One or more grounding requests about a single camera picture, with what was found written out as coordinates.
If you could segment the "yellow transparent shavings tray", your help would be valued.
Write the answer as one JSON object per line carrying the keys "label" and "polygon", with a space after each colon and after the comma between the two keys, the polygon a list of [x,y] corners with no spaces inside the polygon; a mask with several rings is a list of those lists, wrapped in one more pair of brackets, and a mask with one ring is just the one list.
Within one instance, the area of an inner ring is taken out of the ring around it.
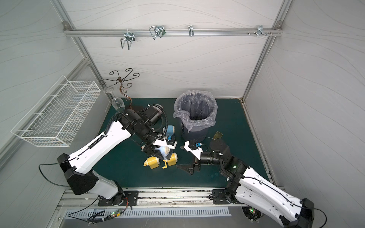
{"label": "yellow transparent shavings tray", "polygon": [[221,139],[223,137],[223,133],[217,131],[214,136],[213,139],[217,140],[217,139]]}

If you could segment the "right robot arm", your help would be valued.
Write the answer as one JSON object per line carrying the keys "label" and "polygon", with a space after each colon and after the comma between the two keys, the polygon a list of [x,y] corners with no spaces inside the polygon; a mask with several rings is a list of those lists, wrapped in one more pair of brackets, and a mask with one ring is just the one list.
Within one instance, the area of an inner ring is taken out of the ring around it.
{"label": "right robot arm", "polygon": [[178,165],[190,175],[202,165],[217,165],[228,182],[223,199],[230,204],[245,204],[247,215],[257,211],[269,216],[284,228],[311,228],[314,223],[314,203],[299,199],[281,190],[258,174],[244,161],[231,154],[222,139],[211,139],[207,151],[197,140],[186,141],[182,149],[194,156],[191,164]]}

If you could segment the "small yellow pencil sharpener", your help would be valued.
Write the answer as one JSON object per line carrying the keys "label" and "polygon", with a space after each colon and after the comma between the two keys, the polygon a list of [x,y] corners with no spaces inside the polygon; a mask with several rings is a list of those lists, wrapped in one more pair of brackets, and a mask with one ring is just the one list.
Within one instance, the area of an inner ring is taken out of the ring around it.
{"label": "small yellow pencil sharpener", "polygon": [[151,169],[157,168],[160,165],[160,160],[157,157],[151,156],[147,158],[144,162],[144,167],[148,166]]}

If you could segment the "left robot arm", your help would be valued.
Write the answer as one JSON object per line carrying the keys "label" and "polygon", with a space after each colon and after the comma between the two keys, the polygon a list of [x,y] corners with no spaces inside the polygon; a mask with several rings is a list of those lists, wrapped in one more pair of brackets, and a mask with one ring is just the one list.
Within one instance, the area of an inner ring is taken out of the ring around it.
{"label": "left robot arm", "polygon": [[67,186],[76,195],[89,192],[106,199],[113,206],[120,205],[126,198],[123,189],[117,182],[93,171],[93,167],[114,147],[133,135],[142,140],[144,153],[169,160],[177,142],[173,136],[167,135],[167,125],[161,130],[154,128],[160,119],[167,121],[166,113],[159,104],[137,111],[125,109],[115,113],[106,129],[95,139],[70,155],[62,154],[58,157],[57,164],[64,173]]}

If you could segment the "yellow white pencil sharpener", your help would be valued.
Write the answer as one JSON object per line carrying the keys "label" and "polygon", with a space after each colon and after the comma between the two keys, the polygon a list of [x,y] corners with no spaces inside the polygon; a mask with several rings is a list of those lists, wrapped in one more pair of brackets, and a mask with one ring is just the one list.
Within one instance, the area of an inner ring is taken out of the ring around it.
{"label": "yellow white pencil sharpener", "polygon": [[177,153],[172,153],[169,160],[163,160],[164,166],[163,169],[166,169],[168,166],[176,165],[178,161]]}

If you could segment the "light blue pencil sharpener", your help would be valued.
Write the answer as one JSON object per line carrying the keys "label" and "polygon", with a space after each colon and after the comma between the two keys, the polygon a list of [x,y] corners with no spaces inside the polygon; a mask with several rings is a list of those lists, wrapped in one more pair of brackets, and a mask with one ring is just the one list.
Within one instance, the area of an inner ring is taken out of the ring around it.
{"label": "light blue pencil sharpener", "polygon": [[170,135],[174,135],[174,134],[175,134],[175,126],[168,125],[167,130],[166,130],[166,135],[170,136]]}

